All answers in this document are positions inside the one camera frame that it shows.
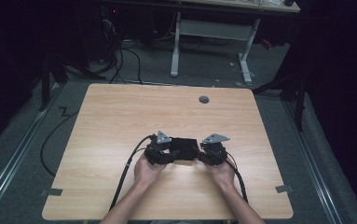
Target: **wooden table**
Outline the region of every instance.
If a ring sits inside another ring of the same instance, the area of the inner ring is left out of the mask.
[[[294,12],[298,13],[300,11],[300,7],[294,2],[290,7],[286,6],[281,1],[280,5],[277,7],[273,7],[268,4],[259,5],[254,3],[254,1],[242,1],[242,0],[180,0],[182,2],[188,3],[201,3],[201,4],[209,4],[209,5],[218,5],[223,7],[243,7],[249,9],[257,9],[257,10],[269,10],[269,11],[277,11],[277,12]]]
[[[210,99],[208,104],[200,96]],[[125,162],[147,135],[230,137],[250,205],[262,218],[290,218],[293,210],[268,136],[250,90],[172,86],[89,86],[43,211],[47,220],[102,219],[117,189]],[[133,184],[137,153],[120,193]],[[236,178],[236,187],[240,185]],[[138,204],[131,219],[231,219],[227,203],[199,161],[169,164]]]

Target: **table leg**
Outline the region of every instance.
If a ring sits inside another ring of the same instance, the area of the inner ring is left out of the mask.
[[[260,22],[260,19],[256,19],[254,21],[254,25],[253,25],[250,35],[248,37],[244,52],[239,54],[241,71],[242,71],[242,75],[244,77],[244,82],[246,84],[252,84],[251,74],[250,74],[250,70],[248,69],[248,64],[247,64],[247,57],[248,57],[248,53],[250,52],[251,45],[254,42],[254,36],[256,35],[256,31],[257,31],[257,27],[259,26],[259,22]]]
[[[181,31],[181,12],[177,12],[177,21],[175,25],[175,45],[174,51],[172,53],[172,77],[178,76],[178,66],[179,66],[179,35]]]

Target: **metal rail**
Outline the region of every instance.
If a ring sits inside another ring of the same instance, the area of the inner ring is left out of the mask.
[[[44,110],[39,111],[38,115],[34,119],[33,123],[27,130],[26,134],[21,139],[18,147],[16,148],[14,154],[10,158],[6,168],[0,174],[0,200],[3,197],[7,187],[9,186],[10,181],[15,176],[16,172],[18,171],[19,167],[21,166],[24,157],[26,156],[29,145],[33,140],[34,134],[37,132],[42,120],[44,119],[45,115],[48,113],[50,106],[52,105],[53,101],[57,98],[59,93],[62,91],[63,85],[62,84],[55,84],[51,91],[51,100],[49,104],[45,107]]]
[[[292,127],[295,129],[295,133],[299,143],[301,145],[303,157],[307,168],[309,169],[309,176],[312,179],[315,189],[317,190],[318,197],[320,198],[321,204],[323,205],[323,209],[327,218],[329,219],[329,223],[333,224],[342,224],[340,214],[338,213],[335,203],[333,202],[333,198],[330,194],[329,188],[326,186],[323,177],[318,169],[317,163],[312,157],[311,150],[309,149],[309,145],[307,144],[306,137],[302,132],[297,129],[295,124],[295,111],[290,105],[289,102],[281,102],[283,108],[285,109],[286,114],[289,117],[289,120],[292,124]]]

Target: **white desk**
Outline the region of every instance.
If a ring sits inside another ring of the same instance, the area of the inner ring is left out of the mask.
[[[258,5],[255,4],[253,1],[243,0],[180,0],[179,4],[181,4],[181,2],[211,4],[222,7],[243,7],[256,10],[270,10],[285,13],[298,13],[300,11],[300,8],[296,3],[294,3],[291,7],[287,7],[283,3],[281,3],[278,7],[271,7],[268,5]],[[251,49],[251,45],[254,42],[254,36],[256,35],[259,22],[260,20],[256,19],[254,20],[254,24],[252,26],[242,26],[206,21],[181,20],[181,13],[178,12],[175,28],[175,45],[172,53],[171,76],[178,76],[180,35],[196,35],[245,41],[245,47],[242,50],[242,53],[239,54],[239,61],[244,82],[246,84],[251,84],[251,74],[246,60],[248,57],[248,53]]]

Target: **black cable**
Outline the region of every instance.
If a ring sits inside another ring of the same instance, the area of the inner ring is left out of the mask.
[[[162,39],[162,40],[154,40],[153,43],[156,44],[156,45],[162,46],[162,47],[169,47],[169,46],[174,45],[174,43],[175,43],[174,40],[169,40],[172,37],[174,37],[174,36],[170,36],[169,38],[165,38],[165,39]],[[160,44],[158,42],[169,42],[169,44]]]
[[[127,48],[122,48],[122,49],[133,49],[133,48],[135,48],[135,47],[137,46],[138,41],[135,40],[135,39],[132,39],[132,40],[123,40],[122,43],[120,43],[120,45],[122,45],[123,42],[129,42],[129,41],[134,41],[134,44],[133,44],[132,46],[129,46],[129,47],[127,47]]]
[[[140,61],[140,57],[138,57],[138,55],[137,55],[134,51],[132,51],[132,50],[130,50],[130,49],[124,49],[124,50],[131,52],[132,54],[135,55],[135,57],[137,57],[137,60],[138,60],[138,74],[137,74],[137,77],[138,77],[138,80],[140,81],[140,84],[141,84],[141,85],[144,85],[143,82],[141,81],[141,77],[140,77],[140,72],[141,72],[141,61]]]
[[[52,176],[56,176],[56,174],[54,174],[45,164],[44,161],[44,149],[45,149],[45,145],[47,144],[47,141],[49,140],[49,138],[60,128],[60,126],[62,126],[64,124],[65,121],[67,121],[68,119],[72,118],[73,116],[77,115],[79,113],[79,111],[76,111],[74,114],[70,115],[69,117],[67,117],[66,119],[64,119],[62,122],[60,122],[53,130],[52,132],[48,135],[48,137],[45,139],[44,144],[42,144],[41,147],[41,152],[40,152],[40,158],[41,158],[41,163],[44,166],[45,170],[48,171],[48,173],[50,173]]]
[[[123,79],[123,77],[120,74],[117,74],[118,77],[120,77],[120,79],[122,80],[123,84],[126,84],[125,79]]]
[[[220,157],[219,155],[217,155],[216,153],[214,153],[213,151],[210,151],[214,156],[218,157],[219,159],[223,160],[225,163],[227,163],[234,171],[234,174],[236,174],[237,178],[239,179],[239,183],[240,183],[240,187],[241,187],[241,194],[242,194],[242,198],[245,200],[245,202],[248,202],[248,197],[247,197],[247,192],[245,191],[245,185],[244,185],[244,181],[242,180],[241,174],[239,172],[239,169],[237,169],[237,164],[236,167],[231,164],[227,159],[223,159],[222,157]]]
[[[196,38],[182,38],[182,40],[185,40],[185,39],[196,39]],[[181,42],[180,42],[180,47],[181,47],[182,49],[188,49],[188,50],[198,49],[198,48],[200,48],[200,47],[203,45],[204,38],[201,37],[201,38],[199,39],[199,44],[198,44],[197,46],[195,46],[194,48],[186,48],[186,47],[183,46],[184,43],[181,43]]]
[[[164,35],[164,36],[162,36],[162,37],[160,37],[160,38],[158,38],[158,39],[155,39],[155,40],[162,40],[162,39],[165,39],[165,38],[170,38],[171,36],[174,36],[174,35],[170,35],[170,36],[168,36],[169,34],[170,34],[170,32],[172,31],[172,27],[174,26],[174,24],[175,24],[175,17],[177,16],[177,13],[176,12],[174,12],[174,14],[172,15],[172,24],[170,25],[170,28],[169,28],[169,30],[167,31],[167,33]]]
[[[135,153],[137,153],[140,150],[143,150],[142,148],[138,149],[140,147],[140,145],[146,139],[151,139],[152,137],[153,137],[153,135],[148,135],[147,137],[143,138],[143,140],[141,140],[141,142],[138,143],[137,147],[135,147],[135,149],[132,151],[128,161],[126,162],[126,166],[125,166],[125,169],[123,170],[122,176],[120,177],[119,184],[117,185],[117,191],[115,192],[114,200],[112,200],[111,207],[109,208],[109,210],[111,210],[115,206],[115,204],[117,204],[117,198],[119,197],[119,193],[122,190],[123,182],[125,181],[126,174],[129,171],[132,158],[134,157]]]
[[[218,42],[216,42],[216,41],[210,41],[210,40],[208,40],[208,39],[204,39],[204,42],[207,43],[207,44],[224,46],[224,45],[234,44],[234,43],[238,42],[238,40],[228,39],[226,42],[218,43]]]
[[[109,84],[111,84],[111,83],[114,81],[115,77],[118,76],[119,71],[120,71],[120,69],[122,68],[122,65],[123,65],[123,53],[122,53],[122,49],[119,49],[119,53],[120,53],[120,65],[119,65],[119,67],[117,68],[117,71],[116,71],[116,72],[114,73],[114,75],[112,76],[111,81],[109,81]]]
[[[117,57],[114,55],[114,56],[112,57],[112,59],[111,59],[111,62],[110,62],[106,67],[104,67],[104,68],[102,68],[102,69],[100,69],[100,70],[97,70],[97,71],[95,71],[95,72],[92,72],[92,73],[99,75],[99,74],[102,74],[102,73],[104,73],[104,72],[107,72],[107,71],[111,70],[111,69],[112,69],[113,67],[115,67],[116,65],[117,65]],[[85,76],[85,74],[80,73],[80,72],[73,71],[73,70],[69,69],[68,67],[65,67],[65,71],[66,71],[67,73],[70,73],[70,74],[75,75],[75,76],[78,76],[78,77],[79,77],[79,76]]]
[[[234,166],[236,167],[236,169],[239,169],[239,168],[237,167],[236,160],[234,160],[233,156],[232,156],[230,153],[228,153],[228,152],[227,152],[227,155],[231,158],[231,160],[233,160]]]

